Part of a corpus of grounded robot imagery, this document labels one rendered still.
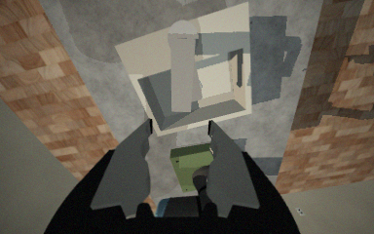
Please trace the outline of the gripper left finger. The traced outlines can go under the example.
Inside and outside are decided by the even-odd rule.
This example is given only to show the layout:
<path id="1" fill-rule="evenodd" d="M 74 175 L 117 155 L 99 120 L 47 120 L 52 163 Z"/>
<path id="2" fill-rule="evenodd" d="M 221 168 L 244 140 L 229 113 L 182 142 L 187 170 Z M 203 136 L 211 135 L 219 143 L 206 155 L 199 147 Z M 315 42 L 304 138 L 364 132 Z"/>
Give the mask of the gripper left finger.
<path id="1" fill-rule="evenodd" d="M 97 234 L 135 217 L 137 206 L 151 191 L 145 161 L 151 134 L 149 118 L 109 150 L 68 194 L 44 234 Z"/>

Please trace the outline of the beige rectangular sink basin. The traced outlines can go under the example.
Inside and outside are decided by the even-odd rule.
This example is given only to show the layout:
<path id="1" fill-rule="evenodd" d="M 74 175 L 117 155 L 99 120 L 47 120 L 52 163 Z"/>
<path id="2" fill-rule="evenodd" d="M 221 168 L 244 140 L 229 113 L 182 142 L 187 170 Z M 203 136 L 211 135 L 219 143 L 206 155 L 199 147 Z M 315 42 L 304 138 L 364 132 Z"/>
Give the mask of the beige rectangular sink basin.
<path id="1" fill-rule="evenodd" d="M 251 114 L 248 2 L 189 21 L 203 95 L 191 112 L 171 112 L 170 27 L 115 46 L 158 137 Z"/>

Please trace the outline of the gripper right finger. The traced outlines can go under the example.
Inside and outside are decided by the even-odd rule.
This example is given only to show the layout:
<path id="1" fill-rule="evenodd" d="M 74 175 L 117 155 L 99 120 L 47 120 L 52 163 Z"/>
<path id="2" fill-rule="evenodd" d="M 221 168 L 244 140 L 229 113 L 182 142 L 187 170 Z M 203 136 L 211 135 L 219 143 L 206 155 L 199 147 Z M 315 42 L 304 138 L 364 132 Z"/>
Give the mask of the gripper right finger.
<path id="1" fill-rule="evenodd" d="M 206 195 L 218 216 L 230 218 L 255 234 L 300 234 L 282 196 L 247 152 L 213 121 L 208 122 L 209 164 Z"/>

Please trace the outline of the grey mixer tap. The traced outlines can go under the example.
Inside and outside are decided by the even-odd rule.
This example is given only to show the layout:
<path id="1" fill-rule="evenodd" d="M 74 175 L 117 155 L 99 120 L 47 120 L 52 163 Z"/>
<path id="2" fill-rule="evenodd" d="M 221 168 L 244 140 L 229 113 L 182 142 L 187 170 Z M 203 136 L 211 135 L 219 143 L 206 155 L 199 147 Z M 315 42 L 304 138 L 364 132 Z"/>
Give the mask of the grey mixer tap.
<path id="1" fill-rule="evenodd" d="M 179 20 L 170 27 L 171 112 L 191 112 L 191 103 L 203 99 L 194 60 L 198 44 L 198 30 L 190 21 Z"/>

